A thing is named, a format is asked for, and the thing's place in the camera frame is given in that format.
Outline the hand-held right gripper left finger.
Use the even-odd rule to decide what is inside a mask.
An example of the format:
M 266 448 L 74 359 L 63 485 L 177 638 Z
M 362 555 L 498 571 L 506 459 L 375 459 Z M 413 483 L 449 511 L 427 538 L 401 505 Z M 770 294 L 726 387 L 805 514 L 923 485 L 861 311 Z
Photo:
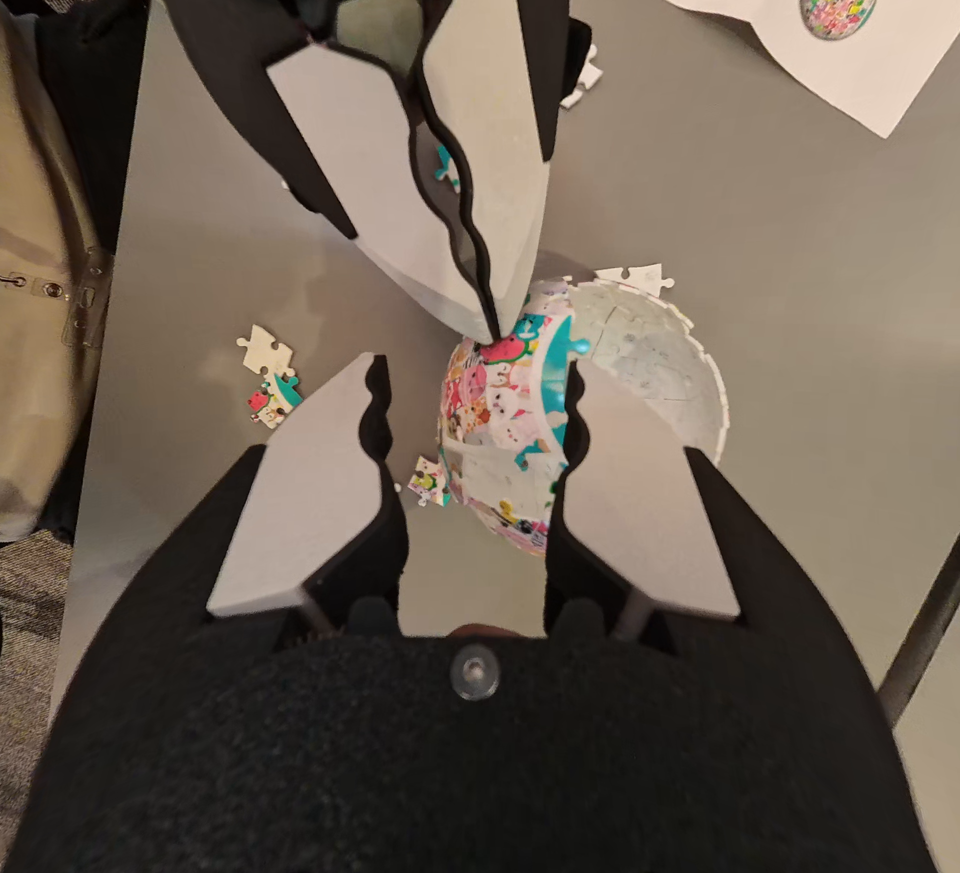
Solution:
M 387 466 L 387 357 L 363 352 L 270 435 L 207 601 L 217 618 L 296 610 L 342 627 L 354 603 L 398 604 L 409 556 Z

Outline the pink teal puzzle piece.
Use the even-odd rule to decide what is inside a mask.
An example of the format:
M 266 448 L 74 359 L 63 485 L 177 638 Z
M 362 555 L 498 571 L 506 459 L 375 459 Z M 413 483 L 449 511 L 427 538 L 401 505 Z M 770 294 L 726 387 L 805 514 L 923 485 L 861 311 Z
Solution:
M 249 419 L 268 430 L 275 430 L 304 401 L 296 375 L 270 374 L 247 400 Z

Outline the colourful puzzle ball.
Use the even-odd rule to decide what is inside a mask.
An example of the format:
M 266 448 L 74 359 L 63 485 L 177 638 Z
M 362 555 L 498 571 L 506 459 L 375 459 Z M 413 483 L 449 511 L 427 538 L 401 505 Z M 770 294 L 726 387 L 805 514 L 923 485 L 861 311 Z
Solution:
M 438 460 L 448 492 L 491 533 L 546 555 L 564 451 L 570 364 L 592 362 L 649 403 L 681 443 L 714 464 L 731 425 L 714 358 L 662 298 L 658 264 L 531 283 L 507 335 L 463 338 L 441 384 Z

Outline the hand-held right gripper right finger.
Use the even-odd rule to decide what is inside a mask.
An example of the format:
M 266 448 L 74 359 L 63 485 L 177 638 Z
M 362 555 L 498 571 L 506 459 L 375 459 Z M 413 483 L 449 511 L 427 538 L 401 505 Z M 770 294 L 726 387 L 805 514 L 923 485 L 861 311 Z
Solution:
M 656 612 L 732 622 L 734 585 L 682 440 L 588 359 L 569 370 L 568 424 L 546 548 L 543 622 L 589 601 L 602 630 L 640 637 Z

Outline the white double puzzle piece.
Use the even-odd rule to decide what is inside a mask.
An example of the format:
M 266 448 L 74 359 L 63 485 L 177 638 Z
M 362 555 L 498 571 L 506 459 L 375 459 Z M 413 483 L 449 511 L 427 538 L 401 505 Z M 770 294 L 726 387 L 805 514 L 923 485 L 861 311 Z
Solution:
M 280 376 L 289 380 L 296 375 L 292 366 L 294 351 L 264 327 L 252 325 L 249 337 L 236 338 L 235 345 L 244 351 L 246 369 L 264 379 Z

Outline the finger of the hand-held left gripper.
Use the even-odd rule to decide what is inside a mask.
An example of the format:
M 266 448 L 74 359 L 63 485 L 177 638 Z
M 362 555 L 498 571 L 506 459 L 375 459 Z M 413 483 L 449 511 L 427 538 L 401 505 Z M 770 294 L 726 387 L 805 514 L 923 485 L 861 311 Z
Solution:
M 313 42 L 268 65 L 267 75 L 360 251 L 444 325 L 492 340 L 482 303 L 454 260 L 450 225 L 419 183 L 414 131 L 390 70 Z
M 414 222 L 414 296 L 450 329 L 498 338 L 524 303 L 549 177 L 518 0 L 450 0 L 417 72 L 427 120 L 459 175 L 476 267 L 471 285 L 448 225 L 424 206 Z

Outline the dark metal table leg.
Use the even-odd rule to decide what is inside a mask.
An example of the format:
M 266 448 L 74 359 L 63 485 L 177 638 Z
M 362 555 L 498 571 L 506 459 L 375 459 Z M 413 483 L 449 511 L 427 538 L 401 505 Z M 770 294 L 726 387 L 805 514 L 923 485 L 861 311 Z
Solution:
M 902 719 L 959 607 L 959 538 L 953 542 L 876 694 L 894 729 Z

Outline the person's cream hoodie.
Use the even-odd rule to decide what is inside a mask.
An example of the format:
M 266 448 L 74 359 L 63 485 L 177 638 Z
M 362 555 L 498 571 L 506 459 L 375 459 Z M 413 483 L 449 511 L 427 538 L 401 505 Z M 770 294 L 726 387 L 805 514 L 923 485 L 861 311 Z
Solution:
M 65 332 L 100 243 L 42 83 L 37 22 L 1 10 L 1 539 L 13 543 L 39 526 L 88 413 L 100 352 Z

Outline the dark cloth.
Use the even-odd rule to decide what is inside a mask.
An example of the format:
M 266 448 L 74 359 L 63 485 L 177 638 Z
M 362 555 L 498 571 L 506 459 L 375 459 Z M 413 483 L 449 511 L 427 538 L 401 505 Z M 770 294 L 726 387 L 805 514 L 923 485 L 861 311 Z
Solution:
M 57 13 L 2 0 L 21 29 L 76 159 L 99 245 L 115 254 L 150 0 L 90 0 Z

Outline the colourful puzzle piece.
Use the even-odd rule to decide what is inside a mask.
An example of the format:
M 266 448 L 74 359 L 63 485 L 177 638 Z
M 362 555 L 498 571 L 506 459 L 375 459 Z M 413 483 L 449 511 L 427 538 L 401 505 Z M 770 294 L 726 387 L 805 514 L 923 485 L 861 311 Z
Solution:
M 416 460 L 407 489 L 416 496 L 419 507 L 446 507 L 450 502 L 450 486 L 444 465 L 423 455 Z

